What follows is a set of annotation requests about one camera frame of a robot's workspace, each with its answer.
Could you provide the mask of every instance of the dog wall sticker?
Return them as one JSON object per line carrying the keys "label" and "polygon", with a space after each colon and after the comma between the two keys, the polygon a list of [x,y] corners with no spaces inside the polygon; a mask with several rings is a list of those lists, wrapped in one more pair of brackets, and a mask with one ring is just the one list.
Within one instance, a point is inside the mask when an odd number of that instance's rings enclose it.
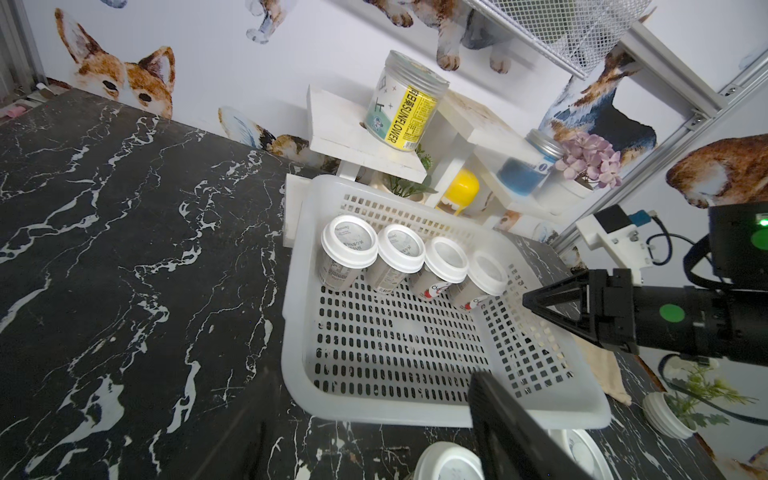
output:
{"label": "dog wall sticker", "polygon": [[699,208],[768,201],[768,134],[692,151],[667,171],[667,184]]}
{"label": "dog wall sticker", "polygon": [[176,60],[160,47],[137,63],[122,61],[99,44],[69,14],[56,8],[56,28],[75,63],[72,86],[152,114],[171,118]]}
{"label": "dog wall sticker", "polygon": [[[511,34],[488,20],[461,0],[363,0],[381,10],[398,27],[413,25],[414,14],[425,25],[438,31],[436,60],[443,70],[456,70],[461,64],[459,46],[470,50],[491,47],[490,65],[498,73],[507,73],[511,60],[507,47]],[[249,28],[246,36],[266,44],[298,0],[245,0],[251,14],[261,20],[259,28]]]}
{"label": "dog wall sticker", "polygon": [[656,147],[656,132],[648,125],[632,120],[614,107],[619,82],[637,73],[641,65],[626,51],[614,48],[605,56],[602,71],[595,68],[586,80],[571,77],[560,97],[541,120],[539,129],[557,141],[576,132],[597,134],[621,152],[626,167]]}
{"label": "dog wall sticker", "polygon": [[275,137],[232,107],[219,108],[219,122],[229,139],[241,144],[260,148],[278,157],[307,164],[331,174],[335,173],[339,166],[338,159],[311,151],[309,141],[294,135]]}

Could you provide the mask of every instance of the cat ear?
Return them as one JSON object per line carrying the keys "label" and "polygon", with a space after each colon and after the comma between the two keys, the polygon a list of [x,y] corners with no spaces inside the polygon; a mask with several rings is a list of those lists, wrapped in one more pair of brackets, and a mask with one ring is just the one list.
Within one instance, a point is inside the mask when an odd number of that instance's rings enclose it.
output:
{"label": "cat ear", "polygon": [[159,78],[169,92],[174,91],[176,58],[174,57],[174,51],[170,47],[158,48],[148,57],[142,58],[138,62],[138,66]]}
{"label": "cat ear", "polygon": [[58,36],[67,47],[75,63],[81,63],[87,56],[101,50],[101,47],[67,12],[56,8],[56,28]]}
{"label": "cat ear", "polygon": [[266,150],[275,141],[274,135],[232,107],[219,108],[219,122],[230,140],[241,144]]}

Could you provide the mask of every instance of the white cup lid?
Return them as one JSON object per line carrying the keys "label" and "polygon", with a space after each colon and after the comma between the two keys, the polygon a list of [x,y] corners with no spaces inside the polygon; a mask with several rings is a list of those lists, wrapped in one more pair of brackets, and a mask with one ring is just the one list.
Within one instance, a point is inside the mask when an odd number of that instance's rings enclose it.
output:
{"label": "white cup lid", "polygon": [[467,277],[469,260],[464,250],[453,240],[435,237],[427,242],[424,263],[441,279],[461,283]]}
{"label": "white cup lid", "polygon": [[376,261],[379,238],[368,222],[354,215],[339,215],[320,235],[328,256],[348,268],[362,269]]}
{"label": "white cup lid", "polygon": [[392,268],[416,273],[424,265],[424,242],[416,232],[393,223],[379,232],[379,255]]}
{"label": "white cup lid", "polygon": [[469,279],[488,295],[499,296],[507,288],[507,275],[504,267],[485,252],[474,252],[469,257]]}
{"label": "white cup lid", "polygon": [[471,450],[451,442],[431,444],[419,457],[413,480],[483,480],[480,458]]}

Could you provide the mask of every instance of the green dot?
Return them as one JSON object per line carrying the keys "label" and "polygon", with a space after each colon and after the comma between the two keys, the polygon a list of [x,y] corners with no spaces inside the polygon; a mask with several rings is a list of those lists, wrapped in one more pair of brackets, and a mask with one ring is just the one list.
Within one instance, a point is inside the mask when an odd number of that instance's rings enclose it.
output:
{"label": "green dot", "polygon": [[761,249],[768,250],[768,229],[761,229],[752,234],[752,245]]}
{"label": "green dot", "polygon": [[669,323],[679,323],[685,318],[685,310],[672,303],[662,305],[659,309],[661,318],[665,319]]}

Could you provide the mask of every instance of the potted plant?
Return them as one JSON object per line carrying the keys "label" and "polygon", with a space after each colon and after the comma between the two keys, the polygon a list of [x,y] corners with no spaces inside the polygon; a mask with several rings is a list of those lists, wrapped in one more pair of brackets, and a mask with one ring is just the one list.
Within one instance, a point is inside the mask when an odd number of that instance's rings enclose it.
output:
{"label": "potted plant", "polygon": [[[686,379],[672,379],[670,383],[709,401],[723,399],[729,403],[742,405],[755,403],[756,399],[740,395],[722,379],[707,379],[707,373],[713,370],[711,367],[698,365],[687,367],[681,370],[687,373]],[[654,392],[649,393],[643,400],[643,411],[648,422],[656,430],[673,439],[687,439],[700,427],[727,425],[730,422],[724,415],[707,415],[697,412],[696,406],[699,404],[698,399],[679,392]]]}
{"label": "potted plant", "polygon": [[[424,152],[421,144],[416,147],[416,154],[419,156],[419,160],[422,162],[424,170],[429,171],[429,168],[432,167],[432,158]],[[373,173],[369,186],[423,204],[426,200],[426,195],[424,194],[437,193],[429,187],[431,181],[431,175],[427,175],[422,183],[417,184],[416,182],[404,178],[376,171]]]}
{"label": "potted plant", "polygon": [[621,185],[621,153],[603,137],[578,132],[562,145],[565,158],[555,162],[557,171],[533,193],[542,207],[560,214],[596,188]]}

